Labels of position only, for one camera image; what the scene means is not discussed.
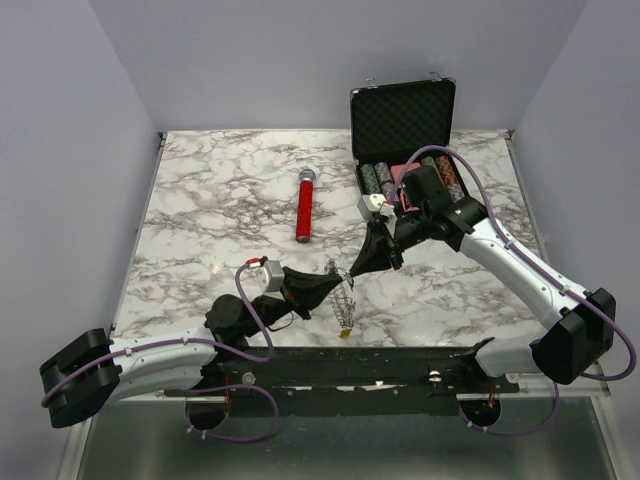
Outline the key with black tag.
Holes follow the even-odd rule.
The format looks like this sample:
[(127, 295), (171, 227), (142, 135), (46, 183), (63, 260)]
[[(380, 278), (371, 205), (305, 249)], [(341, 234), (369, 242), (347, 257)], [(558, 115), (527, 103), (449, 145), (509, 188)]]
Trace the key with black tag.
[(348, 272), (343, 274), (343, 281), (349, 286), (351, 290), (354, 289), (354, 280)]

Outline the round metal keyring disc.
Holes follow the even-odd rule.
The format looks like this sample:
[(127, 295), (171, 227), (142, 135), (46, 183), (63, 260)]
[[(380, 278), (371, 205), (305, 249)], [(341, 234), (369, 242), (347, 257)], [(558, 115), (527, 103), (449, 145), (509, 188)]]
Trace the round metal keyring disc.
[(343, 281), (343, 274), (347, 271), (340, 268), (333, 258), (329, 258), (325, 265), (325, 272), (327, 274), (337, 274), (341, 277), (340, 284), (331, 291), (329, 299), (332, 311), (341, 329), (339, 337), (347, 339), (354, 328), (356, 308), (355, 301), (350, 295), (352, 290)]

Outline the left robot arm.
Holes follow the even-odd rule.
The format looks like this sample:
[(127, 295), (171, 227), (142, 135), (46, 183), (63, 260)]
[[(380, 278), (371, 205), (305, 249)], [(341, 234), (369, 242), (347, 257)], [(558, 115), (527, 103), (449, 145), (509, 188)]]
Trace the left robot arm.
[(197, 327), (146, 339), (111, 339), (91, 329), (46, 360), (39, 368), (41, 405), (52, 427), (78, 424), (110, 401), (140, 394), (191, 388), (212, 394), (222, 380), (216, 364), (272, 361), (271, 326), (291, 313), (309, 319), (342, 282), (337, 273), (307, 274), (270, 260), (252, 259), (236, 273), (251, 268), (262, 277), (262, 294), (250, 300), (240, 290), (218, 297)]

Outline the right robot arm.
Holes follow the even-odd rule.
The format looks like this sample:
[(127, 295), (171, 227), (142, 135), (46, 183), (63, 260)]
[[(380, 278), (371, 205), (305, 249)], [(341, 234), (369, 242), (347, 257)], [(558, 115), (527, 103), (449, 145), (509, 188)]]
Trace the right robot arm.
[(477, 343), (460, 379), (480, 392), (496, 377), (540, 373), (568, 385), (581, 376), (613, 344), (614, 330), (601, 319), (615, 315), (616, 301), (604, 289), (589, 292), (567, 281), (515, 240), (486, 207), (472, 197), (453, 200), (437, 174), (420, 167), (402, 184), (412, 207), (396, 216), (381, 194), (360, 197), (358, 209), (367, 223), (366, 237), (349, 270), (352, 277), (399, 269), (403, 253), (437, 240), (477, 262), (500, 280), (535, 315), (542, 334)]

